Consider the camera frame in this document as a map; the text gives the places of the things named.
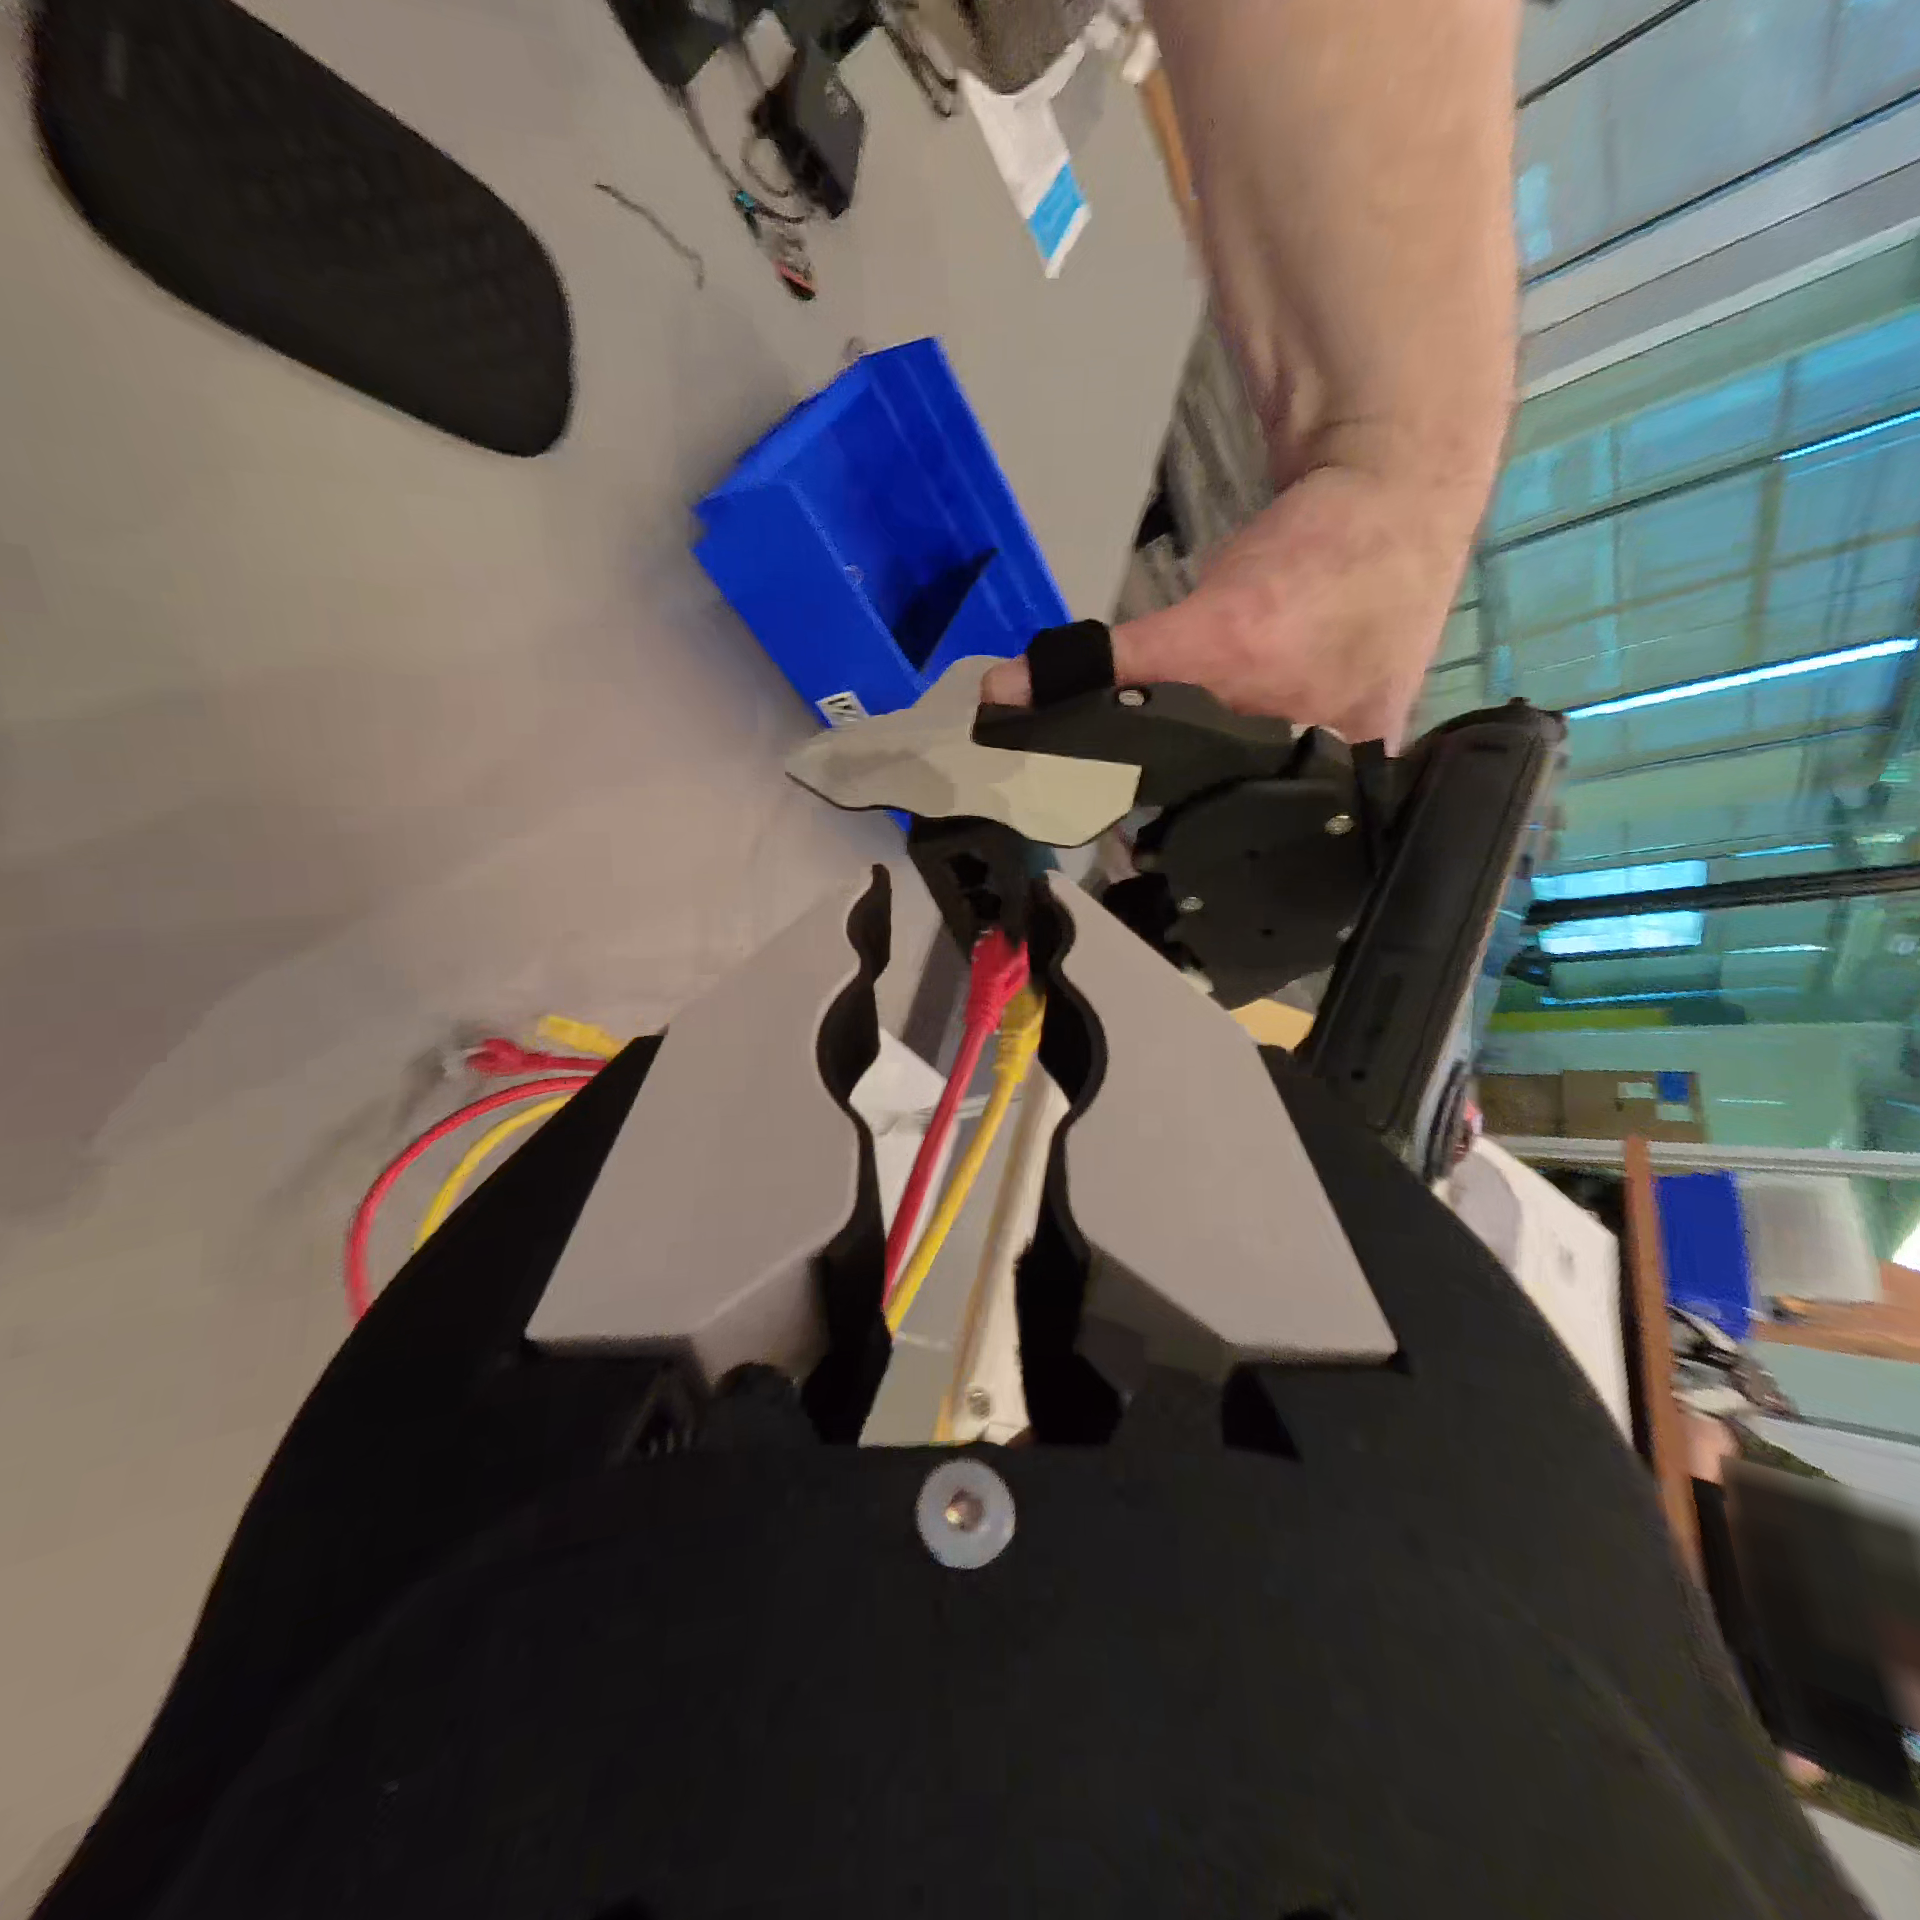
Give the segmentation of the white blue paper sheet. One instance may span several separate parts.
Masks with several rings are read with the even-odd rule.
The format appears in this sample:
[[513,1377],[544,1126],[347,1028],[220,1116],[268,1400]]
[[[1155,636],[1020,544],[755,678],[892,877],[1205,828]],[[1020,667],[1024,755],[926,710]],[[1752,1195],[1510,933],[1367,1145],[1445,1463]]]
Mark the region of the white blue paper sheet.
[[957,76],[960,99],[982,134],[987,155],[1048,280],[1063,275],[1070,252],[1093,219],[1087,192],[1075,171],[1059,116],[1059,100],[1081,55],[1084,51],[1071,45],[1037,80],[1017,92],[993,92],[969,70]]

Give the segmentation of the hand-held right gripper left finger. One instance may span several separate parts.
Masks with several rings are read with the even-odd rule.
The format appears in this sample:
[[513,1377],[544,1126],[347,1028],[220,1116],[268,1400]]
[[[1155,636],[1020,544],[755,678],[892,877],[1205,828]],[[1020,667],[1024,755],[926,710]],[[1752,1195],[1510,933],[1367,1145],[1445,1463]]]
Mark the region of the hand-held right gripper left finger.
[[894,1340],[873,1131],[853,1089],[877,1061],[892,933],[892,875],[876,867],[672,1017],[529,1342],[668,1355],[704,1387],[771,1368],[824,1441],[859,1439]]

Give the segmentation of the white mounting plate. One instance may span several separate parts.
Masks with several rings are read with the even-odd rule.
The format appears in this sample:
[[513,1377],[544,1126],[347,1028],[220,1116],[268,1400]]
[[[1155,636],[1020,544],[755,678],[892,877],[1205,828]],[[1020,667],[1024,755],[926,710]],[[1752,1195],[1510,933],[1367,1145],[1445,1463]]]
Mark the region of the white mounting plate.
[[[854,1113],[870,1124],[889,1225],[939,1089],[941,1076],[916,1051],[880,1036],[877,1062],[854,1087]],[[1037,1227],[1047,1152],[1063,1116],[1063,1092],[1036,1067],[894,1333],[862,1445],[1006,1446],[1027,1435],[1017,1261]]]

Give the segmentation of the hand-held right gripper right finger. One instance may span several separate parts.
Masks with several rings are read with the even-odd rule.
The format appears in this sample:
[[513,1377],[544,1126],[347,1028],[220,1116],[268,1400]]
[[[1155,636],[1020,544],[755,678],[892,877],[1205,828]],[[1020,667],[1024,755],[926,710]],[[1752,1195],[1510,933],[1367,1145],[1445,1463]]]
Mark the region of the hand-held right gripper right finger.
[[1398,1342],[1257,1045],[1076,883],[1030,887],[1039,1065],[1068,1110],[1020,1259],[1043,1445],[1104,1445],[1149,1387],[1217,1412],[1262,1365]]

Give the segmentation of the person's left hand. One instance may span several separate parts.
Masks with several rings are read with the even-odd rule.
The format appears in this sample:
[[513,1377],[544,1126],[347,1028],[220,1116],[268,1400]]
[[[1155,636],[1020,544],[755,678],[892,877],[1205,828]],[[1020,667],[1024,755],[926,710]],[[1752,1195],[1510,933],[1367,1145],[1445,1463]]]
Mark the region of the person's left hand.
[[1396,750],[1496,453],[1496,438],[1332,422],[1291,448],[1273,500],[1185,598],[1113,627],[1091,657],[1118,685],[1193,685],[1235,713]]

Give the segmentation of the black network switch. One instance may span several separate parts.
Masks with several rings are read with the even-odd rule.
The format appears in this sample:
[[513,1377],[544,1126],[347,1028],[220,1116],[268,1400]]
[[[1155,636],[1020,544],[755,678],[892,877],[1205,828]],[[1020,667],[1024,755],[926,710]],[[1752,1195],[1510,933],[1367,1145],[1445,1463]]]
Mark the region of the black network switch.
[[992,933],[1027,947],[1036,889],[1059,868],[1051,848],[1006,823],[961,815],[912,815],[904,845],[961,955]]

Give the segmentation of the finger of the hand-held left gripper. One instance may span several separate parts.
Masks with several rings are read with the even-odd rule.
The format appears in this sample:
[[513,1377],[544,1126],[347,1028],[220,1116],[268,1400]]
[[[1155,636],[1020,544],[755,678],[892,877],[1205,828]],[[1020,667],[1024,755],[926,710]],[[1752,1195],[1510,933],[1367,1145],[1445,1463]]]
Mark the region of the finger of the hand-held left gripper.
[[1140,769],[976,743],[987,672],[985,655],[961,655],[912,705],[821,731],[783,769],[839,808],[977,819],[1043,848],[1081,848],[1115,828],[1137,803]]

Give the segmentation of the blue plastic bin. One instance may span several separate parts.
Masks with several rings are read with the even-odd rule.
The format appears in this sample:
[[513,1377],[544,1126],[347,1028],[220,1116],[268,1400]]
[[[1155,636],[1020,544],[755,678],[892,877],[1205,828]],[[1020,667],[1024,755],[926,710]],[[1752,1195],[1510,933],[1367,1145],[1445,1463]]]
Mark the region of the blue plastic bin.
[[952,663],[1070,621],[936,339],[864,351],[695,508],[693,556],[819,724],[912,705]]

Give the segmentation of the black electronic box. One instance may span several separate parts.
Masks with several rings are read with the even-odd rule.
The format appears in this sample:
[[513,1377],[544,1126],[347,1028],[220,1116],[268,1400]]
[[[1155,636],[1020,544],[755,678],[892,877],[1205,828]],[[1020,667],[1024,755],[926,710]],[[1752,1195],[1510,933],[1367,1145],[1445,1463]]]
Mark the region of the black electronic box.
[[864,110],[839,64],[814,40],[799,44],[752,110],[756,141],[773,149],[799,199],[830,222],[853,204],[864,129]]

